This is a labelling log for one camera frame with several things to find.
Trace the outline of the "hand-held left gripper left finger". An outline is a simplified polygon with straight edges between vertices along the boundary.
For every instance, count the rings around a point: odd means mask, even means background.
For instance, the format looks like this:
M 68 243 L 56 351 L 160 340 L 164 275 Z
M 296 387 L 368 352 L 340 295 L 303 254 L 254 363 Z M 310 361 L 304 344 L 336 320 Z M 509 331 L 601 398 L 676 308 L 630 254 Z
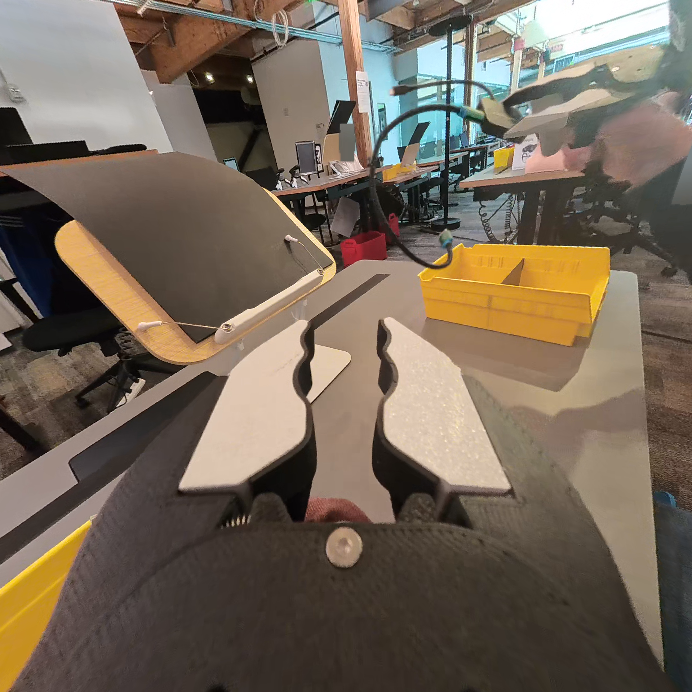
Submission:
M 313 429 L 314 331 L 302 319 L 250 352 L 229 373 L 179 481 L 182 493 L 246 493 L 302 449 Z

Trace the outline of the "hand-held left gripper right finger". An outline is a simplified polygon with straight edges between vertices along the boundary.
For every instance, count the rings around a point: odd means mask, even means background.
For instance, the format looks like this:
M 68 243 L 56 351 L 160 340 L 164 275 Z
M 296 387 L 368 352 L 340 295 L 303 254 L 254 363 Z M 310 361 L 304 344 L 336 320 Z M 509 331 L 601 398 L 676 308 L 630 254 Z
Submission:
M 459 496 L 502 497 L 512 486 L 462 371 L 392 317 L 380 319 L 372 469 L 394 514 L 413 495 L 445 514 Z

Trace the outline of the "grey flat panel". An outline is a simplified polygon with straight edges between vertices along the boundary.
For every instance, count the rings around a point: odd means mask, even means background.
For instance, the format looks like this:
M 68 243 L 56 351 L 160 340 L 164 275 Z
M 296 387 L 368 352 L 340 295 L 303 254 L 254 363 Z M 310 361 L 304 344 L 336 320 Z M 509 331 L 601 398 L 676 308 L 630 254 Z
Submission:
M 338 200 L 332 220 L 332 232 L 341 238 L 350 238 L 360 219 L 360 205 L 352 198 L 345 196 Z

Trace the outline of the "white tablet stand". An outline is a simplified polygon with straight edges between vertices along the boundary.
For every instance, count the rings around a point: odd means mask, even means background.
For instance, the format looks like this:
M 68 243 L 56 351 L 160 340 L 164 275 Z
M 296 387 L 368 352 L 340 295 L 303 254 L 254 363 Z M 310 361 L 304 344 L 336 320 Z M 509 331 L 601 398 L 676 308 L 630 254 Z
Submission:
M 307 292 L 322 283 L 324 269 L 302 240 L 292 235 L 286 235 L 284 242 L 288 247 L 292 247 L 293 245 L 303 247 L 308 256 L 315 261 L 317 268 L 292 284 L 289 288 L 282 290 L 258 306 L 247 309 L 237 316 L 229 318 L 218 327 L 206 324 L 184 323 L 176 320 L 155 320 L 139 323 L 136 328 L 137 331 L 147 332 L 154 327 L 160 327 L 166 324 L 209 329 L 214 330 L 215 344 L 227 345 L 232 342 L 237 347 L 238 351 L 241 351 L 244 348 L 242 338 L 246 333 L 286 307 L 298 303 L 298 311 L 296 313 L 291 313 L 291 315 L 296 322 L 304 319 L 304 312 L 307 307 Z M 315 402 L 320 394 L 324 392 L 350 362 L 351 356 L 348 352 L 316 344 L 314 346 L 314 358 L 310 366 L 312 386 L 307 394 L 308 401 L 310 403 Z

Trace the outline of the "person's blue jeans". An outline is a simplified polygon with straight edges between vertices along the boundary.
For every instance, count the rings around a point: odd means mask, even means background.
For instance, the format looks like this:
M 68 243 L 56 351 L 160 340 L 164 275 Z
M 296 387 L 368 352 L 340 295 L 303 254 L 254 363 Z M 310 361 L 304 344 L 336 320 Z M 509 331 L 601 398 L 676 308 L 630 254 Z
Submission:
M 691 513 L 665 491 L 653 493 L 664 669 L 691 690 Z

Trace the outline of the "wooden post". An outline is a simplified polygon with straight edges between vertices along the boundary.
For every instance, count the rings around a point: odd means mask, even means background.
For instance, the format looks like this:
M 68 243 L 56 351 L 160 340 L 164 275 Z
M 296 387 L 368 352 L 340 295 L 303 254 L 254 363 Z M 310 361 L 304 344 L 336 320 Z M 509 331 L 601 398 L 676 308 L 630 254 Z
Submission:
M 357 1 L 338 1 L 338 12 L 341 24 L 342 49 L 345 58 L 345 70 L 350 99 L 356 102 L 352 114 L 356 153 L 359 162 L 365 167 L 372 153 L 369 116 L 360 112 L 358 77 L 365 71 L 363 48 L 360 32 L 360 15 Z

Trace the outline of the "dark blue cloth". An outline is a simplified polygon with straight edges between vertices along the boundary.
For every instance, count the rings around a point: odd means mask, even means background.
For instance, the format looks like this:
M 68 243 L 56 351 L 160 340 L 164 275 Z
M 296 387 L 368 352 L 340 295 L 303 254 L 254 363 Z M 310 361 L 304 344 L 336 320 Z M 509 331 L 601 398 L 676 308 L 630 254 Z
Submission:
M 54 313 L 57 229 L 40 207 L 1 214 L 1 250 L 42 317 Z

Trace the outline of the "large red bin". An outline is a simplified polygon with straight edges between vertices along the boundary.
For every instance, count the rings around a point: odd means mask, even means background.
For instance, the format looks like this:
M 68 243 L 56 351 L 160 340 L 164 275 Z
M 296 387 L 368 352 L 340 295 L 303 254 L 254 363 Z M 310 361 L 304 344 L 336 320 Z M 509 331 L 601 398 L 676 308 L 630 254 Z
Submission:
M 361 232 L 340 243 L 344 268 L 356 262 L 385 261 L 387 259 L 387 242 L 385 234 L 379 231 Z

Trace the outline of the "light wooden desk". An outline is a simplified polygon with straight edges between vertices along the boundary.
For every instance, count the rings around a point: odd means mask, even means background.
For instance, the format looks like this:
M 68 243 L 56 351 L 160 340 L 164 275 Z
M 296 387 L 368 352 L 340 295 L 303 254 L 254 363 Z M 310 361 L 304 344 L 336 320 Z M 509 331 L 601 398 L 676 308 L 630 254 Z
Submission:
M 538 184 L 542 189 L 545 189 L 545 186 L 552 183 L 561 183 L 562 181 L 571 181 L 583 177 L 583 172 L 569 170 L 541 171 L 527 174 L 525 171 L 508 168 L 496 173 L 494 167 L 489 166 L 463 179 L 459 187 L 463 189 L 496 186 L 506 188 L 511 186 Z

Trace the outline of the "small black screen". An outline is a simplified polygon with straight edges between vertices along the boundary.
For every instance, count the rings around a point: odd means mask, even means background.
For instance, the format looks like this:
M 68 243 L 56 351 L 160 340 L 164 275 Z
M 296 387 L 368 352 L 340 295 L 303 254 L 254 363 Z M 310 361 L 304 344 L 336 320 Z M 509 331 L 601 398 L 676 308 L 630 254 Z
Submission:
M 33 143 L 19 112 L 1 108 L 1 165 L 19 165 L 91 156 L 85 141 Z

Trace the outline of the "long wooden desk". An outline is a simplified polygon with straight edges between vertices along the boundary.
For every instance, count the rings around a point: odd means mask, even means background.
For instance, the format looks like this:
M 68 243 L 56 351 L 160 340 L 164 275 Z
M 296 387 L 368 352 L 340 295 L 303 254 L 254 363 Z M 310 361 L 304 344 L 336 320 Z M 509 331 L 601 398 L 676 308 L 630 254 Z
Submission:
M 340 196 L 340 191 L 352 186 L 368 186 L 369 169 L 362 169 L 349 174 L 333 174 L 319 178 L 307 185 L 300 187 L 288 187 L 285 190 L 269 191 L 274 197 L 282 201 L 293 201 L 303 199 L 310 195 L 322 195 L 327 199 L 334 199 Z

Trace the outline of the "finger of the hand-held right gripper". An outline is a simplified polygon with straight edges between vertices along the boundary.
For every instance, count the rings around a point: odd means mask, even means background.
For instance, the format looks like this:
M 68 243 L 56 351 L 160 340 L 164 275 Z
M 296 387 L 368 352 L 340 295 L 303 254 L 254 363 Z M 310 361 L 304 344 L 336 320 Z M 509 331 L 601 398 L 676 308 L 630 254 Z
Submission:
M 540 87 L 546 93 L 559 91 L 570 98 L 591 87 L 643 88 L 643 102 L 661 91 L 666 91 L 666 88 L 661 86 L 661 62 L 665 48 L 640 46 L 589 58 L 520 89 Z M 531 111 L 529 105 L 513 108 L 522 116 Z
M 643 88 L 591 87 L 570 98 L 565 93 L 546 93 L 540 87 L 515 91 L 502 101 L 509 109 L 529 105 L 530 112 L 514 120 L 502 139 L 517 143 L 535 135 L 546 155 L 563 145 L 582 148 L 591 145 L 599 130 L 612 118 L 634 108 L 644 99 Z

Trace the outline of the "black monitor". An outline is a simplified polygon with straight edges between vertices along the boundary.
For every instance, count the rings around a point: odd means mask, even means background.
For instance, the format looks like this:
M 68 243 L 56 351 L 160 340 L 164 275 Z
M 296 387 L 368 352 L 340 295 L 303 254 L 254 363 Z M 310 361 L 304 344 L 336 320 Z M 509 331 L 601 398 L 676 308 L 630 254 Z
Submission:
M 348 99 L 337 99 L 334 103 L 327 135 L 340 134 L 341 127 L 347 125 L 356 107 L 356 102 Z

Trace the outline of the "yellow plastic bin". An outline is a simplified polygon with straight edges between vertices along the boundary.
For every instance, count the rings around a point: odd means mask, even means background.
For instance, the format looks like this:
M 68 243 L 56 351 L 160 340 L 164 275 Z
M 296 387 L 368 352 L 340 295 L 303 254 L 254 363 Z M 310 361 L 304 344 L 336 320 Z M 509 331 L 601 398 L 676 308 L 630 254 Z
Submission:
M 589 338 L 610 281 L 605 247 L 457 246 L 419 274 L 428 318 L 573 346 Z
M 37 647 L 91 524 L 82 524 L 1 588 L 2 691 L 10 690 Z

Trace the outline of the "black office chair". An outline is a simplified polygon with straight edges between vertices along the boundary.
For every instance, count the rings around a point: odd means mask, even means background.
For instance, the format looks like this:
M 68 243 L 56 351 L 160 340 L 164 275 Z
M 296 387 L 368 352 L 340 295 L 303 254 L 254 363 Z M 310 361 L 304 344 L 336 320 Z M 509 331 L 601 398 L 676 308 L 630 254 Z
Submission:
M 183 369 L 182 365 L 152 355 L 105 307 L 42 318 L 22 335 L 22 344 L 27 350 L 56 351 L 58 356 L 65 356 L 74 348 L 91 342 L 97 344 L 105 356 L 116 356 L 117 361 L 74 395 L 79 408 L 89 405 L 85 399 L 88 393 L 108 384 L 114 387 L 107 407 L 110 413 L 134 398 L 133 387 L 143 383 L 143 372 L 170 376 Z
M 315 194 L 312 192 L 293 193 L 299 188 L 308 186 L 309 179 L 300 173 L 297 165 L 289 170 L 289 178 L 285 178 L 283 173 L 284 169 L 275 171 L 267 167 L 247 172 L 247 176 L 276 197 L 280 197 L 281 203 L 303 223 L 306 229 L 312 232 L 318 231 L 321 241 L 324 242 L 322 226 L 327 222 L 327 216 L 318 210 L 306 211 L 306 198 L 311 197 L 316 203 Z

